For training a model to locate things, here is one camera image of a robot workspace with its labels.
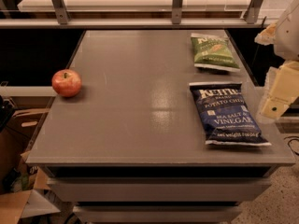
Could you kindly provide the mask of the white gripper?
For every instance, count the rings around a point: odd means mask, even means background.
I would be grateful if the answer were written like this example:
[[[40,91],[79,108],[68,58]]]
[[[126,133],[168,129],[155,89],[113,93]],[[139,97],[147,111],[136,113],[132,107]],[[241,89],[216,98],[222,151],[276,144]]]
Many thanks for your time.
[[[286,61],[279,68],[270,67],[264,83],[260,114],[279,119],[299,97],[299,0],[293,0],[281,14],[278,23],[271,23],[256,35],[260,45],[274,43],[274,52]]]

